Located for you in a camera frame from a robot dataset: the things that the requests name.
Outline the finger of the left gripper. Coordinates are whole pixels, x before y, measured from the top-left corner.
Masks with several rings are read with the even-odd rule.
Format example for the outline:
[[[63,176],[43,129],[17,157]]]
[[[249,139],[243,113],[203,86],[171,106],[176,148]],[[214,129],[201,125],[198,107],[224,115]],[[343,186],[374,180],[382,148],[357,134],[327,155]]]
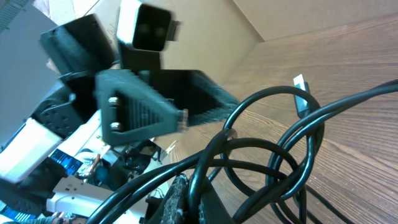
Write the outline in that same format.
[[[146,82],[179,110],[189,126],[222,121],[239,101],[199,70],[152,71]]]

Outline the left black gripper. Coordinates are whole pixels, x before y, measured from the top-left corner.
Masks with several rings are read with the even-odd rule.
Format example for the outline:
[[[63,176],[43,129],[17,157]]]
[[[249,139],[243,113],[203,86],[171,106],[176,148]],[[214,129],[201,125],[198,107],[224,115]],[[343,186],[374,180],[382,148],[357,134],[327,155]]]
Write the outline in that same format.
[[[32,117],[61,138],[85,124],[98,106],[103,140],[110,146],[187,129],[187,110],[177,109],[129,70],[106,70],[115,57],[95,15],[42,33],[40,44],[64,86],[42,101]]]

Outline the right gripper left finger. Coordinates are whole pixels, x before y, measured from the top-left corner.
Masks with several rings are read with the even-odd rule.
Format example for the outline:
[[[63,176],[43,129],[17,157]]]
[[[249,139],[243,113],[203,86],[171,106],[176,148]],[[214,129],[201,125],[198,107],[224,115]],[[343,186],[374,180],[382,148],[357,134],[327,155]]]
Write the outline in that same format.
[[[165,198],[155,214],[152,216],[154,224],[184,223],[187,206],[187,192],[189,180],[185,174],[174,178]]]

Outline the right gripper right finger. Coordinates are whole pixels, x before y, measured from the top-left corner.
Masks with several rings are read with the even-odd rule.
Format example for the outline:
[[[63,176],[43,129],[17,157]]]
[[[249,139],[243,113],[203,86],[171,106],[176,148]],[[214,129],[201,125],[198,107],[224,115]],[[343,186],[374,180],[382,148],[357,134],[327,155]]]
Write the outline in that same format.
[[[235,224],[206,177],[200,195],[201,224]]]

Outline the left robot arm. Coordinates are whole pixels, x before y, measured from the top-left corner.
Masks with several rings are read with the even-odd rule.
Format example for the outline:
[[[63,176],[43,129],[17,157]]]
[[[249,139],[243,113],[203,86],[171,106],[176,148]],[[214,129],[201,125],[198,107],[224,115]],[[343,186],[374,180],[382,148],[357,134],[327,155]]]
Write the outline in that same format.
[[[164,70],[160,52],[177,22],[163,11],[132,22],[133,46],[119,46],[121,66],[113,68],[111,46],[93,14],[40,35],[40,43],[60,72],[61,89],[44,99],[1,153],[1,200],[12,209],[38,215],[81,210],[97,223],[113,204],[98,205],[88,187],[77,196],[72,177],[50,155],[63,141],[101,115],[102,138],[110,146],[176,133],[221,121],[237,106],[235,97],[199,70]]]

